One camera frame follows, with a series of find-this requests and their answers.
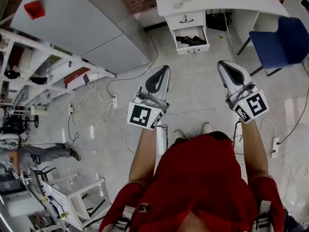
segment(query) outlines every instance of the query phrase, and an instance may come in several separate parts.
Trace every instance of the gray floor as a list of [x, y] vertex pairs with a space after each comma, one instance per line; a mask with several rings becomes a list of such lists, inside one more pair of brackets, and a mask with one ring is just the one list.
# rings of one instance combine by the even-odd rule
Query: gray floor
[[[188, 137], [198, 135], [203, 122], [210, 122], [216, 130], [223, 131], [232, 137], [235, 126], [235, 115], [224, 102], [226, 90], [224, 89], [217, 72], [219, 60], [236, 61], [229, 38], [225, 32], [207, 29], [211, 44], [208, 52], [196, 55], [188, 54], [179, 56], [168, 27], [162, 27], [149, 32], [159, 52], [159, 57], [154, 66], [167, 64], [171, 68], [171, 80], [167, 101], [170, 103], [168, 113], [163, 117], [163, 122], [169, 126], [169, 144], [172, 143], [173, 132], [181, 129]], [[241, 45], [239, 39], [233, 34], [232, 40], [236, 50]], [[249, 72], [260, 66], [256, 53], [252, 47], [247, 47], [239, 57], [240, 63]], [[120, 74], [119, 78], [130, 78], [142, 73], [146, 67], [137, 68], [127, 73]], [[266, 95], [270, 111], [265, 118], [271, 120], [275, 126], [277, 137], [282, 140], [291, 131], [302, 112], [306, 94], [309, 87], [309, 77], [301, 65], [284, 69], [272, 77], [266, 77], [261, 71], [253, 77], [260, 89]], [[129, 101], [132, 101], [140, 78], [114, 82], [110, 85], [112, 94], [118, 94], [119, 108], [127, 111]], [[97, 81], [97, 88], [102, 93], [103, 99], [108, 99], [106, 85], [110, 79]], [[90, 91], [89, 86], [77, 90], [77, 95], [82, 97]], [[31, 143], [71, 142], [68, 135], [68, 106], [69, 100], [74, 96], [63, 95], [50, 103], [49, 116], [40, 116], [40, 127], [32, 129]], [[70, 123], [71, 137], [79, 133], [79, 138], [74, 146], [83, 155], [85, 146], [90, 140], [91, 128], [95, 128], [97, 121], [107, 114], [110, 101], [102, 102], [97, 91], [92, 91], [81, 100], [81, 109], [74, 121], [79, 127]], [[114, 110], [107, 120], [113, 118]], [[262, 118], [257, 120], [260, 127]], [[307, 205], [309, 185], [309, 111], [305, 111], [299, 126], [282, 145], [277, 158], [269, 158], [270, 174], [277, 182], [278, 190], [284, 205], [292, 212], [292, 216], [300, 222], [306, 221], [309, 214]], [[65, 176], [75, 171], [80, 173], [80, 183], [87, 183], [96, 178], [96, 173], [106, 178], [106, 186], [111, 200], [121, 187], [127, 182], [128, 171], [133, 160], [124, 144], [124, 134], [128, 128], [126, 114], [118, 111], [115, 120], [111, 123], [101, 121], [98, 124], [94, 138], [85, 150], [84, 160], [76, 162], [74, 159], [57, 159], [49, 166], [56, 166], [59, 176]], [[273, 128], [265, 121], [261, 131], [263, 142], [271, 145]], [[130, 127], [126, 142], [128, 147], [135, 151], [140, 129]], [[237, 143], [236, 151], [242, 151], [242, 144]], [[239, 163], [243, 164], [243, 157], [238, 156]], [[243, 177], [246, 179], [245, 168], [242, 167]]]

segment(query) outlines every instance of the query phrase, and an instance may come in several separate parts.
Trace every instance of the drawer handle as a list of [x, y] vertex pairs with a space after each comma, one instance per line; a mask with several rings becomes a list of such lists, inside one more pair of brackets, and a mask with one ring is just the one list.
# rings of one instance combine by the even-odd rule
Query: drawer handle
[[193, 49], [193, 52], [188, 51], [188, 53], [194, 53], [194, 54], [195, 54], [195, 52], [199, 52], [200, 50], [201, 50], [201, 49], [198, 49], [198, 50], [196, 51], [196, 50]]
[[184, 16], [184, 21], [180, 21], [180, 23], [187, 23], [187, 22], [192, 22], [194, 21], [193, 19], [191, 21], [188, 21], [187, 16]]

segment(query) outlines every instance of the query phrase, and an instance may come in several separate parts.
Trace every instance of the red shirt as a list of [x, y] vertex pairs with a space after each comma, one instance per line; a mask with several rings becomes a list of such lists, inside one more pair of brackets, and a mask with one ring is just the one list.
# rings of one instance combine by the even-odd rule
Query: red shirt
[[[258, 176], [248, 186], [241, 178], [231, 141], [201, 135], [171, 147], [148, 188], [139, 182], [124, 186], [99, 232], [122, 218], [126, 205], [136, 208], [131, 232], [174, 232], [190, 211], [211, 232], [251, 231], [262, 200], [271, 201], [270, 220], [274, 231], [282, 232], [283, 206], [272, 177]], [[150, 210], [137, 211], [145, 203]]]

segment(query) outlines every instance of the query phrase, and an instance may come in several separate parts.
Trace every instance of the man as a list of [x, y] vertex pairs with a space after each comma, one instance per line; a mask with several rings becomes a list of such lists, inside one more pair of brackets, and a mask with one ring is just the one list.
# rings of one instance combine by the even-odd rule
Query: man
[[[241, 178], [231, 140], [212, 132], [210, 124], [191, 140], [176, 131], [175, 144], [162, 156], [155, 175], [156, 131], [143, 130], [129, 183], [118, 193], [99, 231], [126, 231], [126, 223], [130, 232], [256, 231], [260, 203], [270, 201], [266, 216], [274, 231], [282, 232], [283, 206], [268, 174], [258, 128], [254, 121], [242, 123], [242, 131], [248, 185]], [[135, 211], [130, 219], [131, 207]]]
[[2, 149], [0, 151], [0, 163], [6, 168], [13, 168], [17, 174], [60, 157], [74, 157], [77, 161], [80, 161], [78, 152], [73, 147], [69, 148], [68, 144], [57, 144], [45, 149], [32, 145], [22, 145], [18, 150]]

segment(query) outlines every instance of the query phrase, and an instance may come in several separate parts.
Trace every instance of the blue chair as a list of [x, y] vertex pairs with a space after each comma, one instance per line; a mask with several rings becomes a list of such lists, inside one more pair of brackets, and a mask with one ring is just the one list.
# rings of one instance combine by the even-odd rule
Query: blue chair
[[267, 76], [302, 63], [309, 54], [309, 33], [298, 18], [280, 17], [277, 32], [251, 31], [250, 37], [242, 46], [239, 55], [252, 40], [262, 66], [250, 76], [264, 69], [277, 68]]

